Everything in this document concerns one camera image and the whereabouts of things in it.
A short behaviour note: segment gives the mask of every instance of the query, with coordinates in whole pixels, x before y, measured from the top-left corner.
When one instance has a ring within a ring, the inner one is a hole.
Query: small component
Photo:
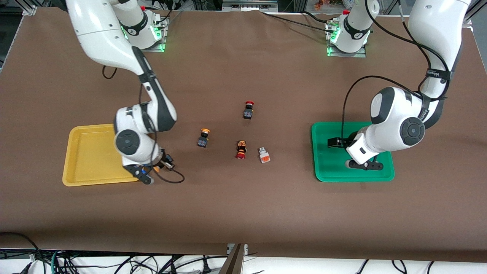
[[[244,119],[252,119],[252,114],[254,113],[254,111],[252,110],[253,106],[254,106],[254,102],[252,101],[245,102],[245,109],[243,110]]]
[[[201,137],[198,139],[198,146],[199,147],[206,147],[208,143],[208,134],[210,133],[209,129],[202,128],[201,129]]]
[[[263,147],[259,148],[259,157],[261,158],[261,163],[267,163],[271,161],[269,153],[265,151],[265,148]]]
[[[237,155],[235,158],[237,159],[245,159],[245,153],[247,152],[247,142],[244,140],[240,140],[239,143],[237,144]]]

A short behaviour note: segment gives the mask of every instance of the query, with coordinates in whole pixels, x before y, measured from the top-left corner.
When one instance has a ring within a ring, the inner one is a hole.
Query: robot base
[[[356,58],[366,57],[365,46],[362,46],[357,52],[347,53],[339,50],[337,46],[332,43],[332,40],[336,39],[341,32],[338,18],[333,18],[333,20],[329,20],[328,23],[325,24],[325,29],[330,29],[334,31],[334,33],[326,33],[326,53],[328,56]]]

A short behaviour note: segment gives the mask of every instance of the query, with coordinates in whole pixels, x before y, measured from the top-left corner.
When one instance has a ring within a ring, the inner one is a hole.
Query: green tray
[[[370,122],[346,122],[343,136],[359,130]],[[311,127],[315,174],[322,182],[385,182],[394,179],[393,157],[390,152],[377,156],[377,161],[384,164],[383,170],[350,169],[345,161],[351,159],[347,151],[340,148],[328,148],[328,139],[340,136],[341,122],[318,122]]]

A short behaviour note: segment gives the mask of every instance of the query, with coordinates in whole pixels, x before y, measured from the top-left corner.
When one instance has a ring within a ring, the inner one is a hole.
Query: black band
[[[140,104],[140,108],[142,109],[142,121],[144,122],[144,126],[146,127],[149,133],[154,133],[155,128],[152,127],[149,121],[149,114],[147,114],[147,102],[143,102]]]
[[[150,82],[156,78],[157,78],[157,76],[155,75],[153,70],[149,70],[149,71],[145,72],[144,74],[139,75],[139,81],[141,83],[147,83],[147,82]]]
[[[353,40],[359,40],[359,39],[362,39],[362,37],[364,37],[364,35],[367,34],[367,32],[369,32],[369,28],[367,28],[366,30],[357,30],[357,29],[354,29],[349,23],[348,23],[348,16],[345,17],[345,20],[343,20],[343,26],[345,27],[345,30],[350,33],[350,36],[352,36],[352,39]]]
[[[426,119],[426,116],[428,116],[428,113],[430,112],[429,108],[430,108],[431,98],[429,98],[424,94],[422,94],[422,96],[423,96],[423,100],[421,101],[421,111],[419,112],[418,118],[421,121],[424,121]]]
[[[120,23],[126,33],[128,33],[131,36],[137,36],[137,35],[139,35],[139,32],[146,27],[147,22],[148,22],[148,17],[147,17],[147,14],[145,12],[142,12],[142,14],[144,15],[144,18],[142,18],[142,21],[140,21],[140,23],[138,23],[135,26],[129,27],[129,26],[126,26],[126,25]]]
[[[428,69],[426,71],[426,76],[433,77],[433,78],[440,78],[444,80],[451,80],[453,79],[454,71],[444,71],[439,69]]]

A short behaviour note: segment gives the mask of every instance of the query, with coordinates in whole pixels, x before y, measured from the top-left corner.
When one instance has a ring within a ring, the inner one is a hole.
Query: table surface
[[[398,18],[379,20],[405,35]],[[359,77],[417,86],[426,70],[417,48],[375,28],[367,58],[332,58],[322,32],[258,11],[184,12],[166,52],[147,57],[178,112],[159,143],[186,181],[69,188],[61,177],[70,130],[111,122],[137,102],[139,83],[124,70],[104,79],[68,15],[39,8],[0,74],[0,231],[55,249],[221,254],[244,242],[266,256],[485,261],[487,77],[469,29],[463,39],[443,116],[416,147],[393,152],[395,179],[321,183],[311,125],[340,120]],[[358,84],[346,119],[368,120],[371,98],[386,86]],[[247,100],[251,121],[242,119]],[[211,130],[206,149],[196,146],[202,127]],[[245,160],[234,158],[239,139]],[[258,160],[262,146],[270,163]]]

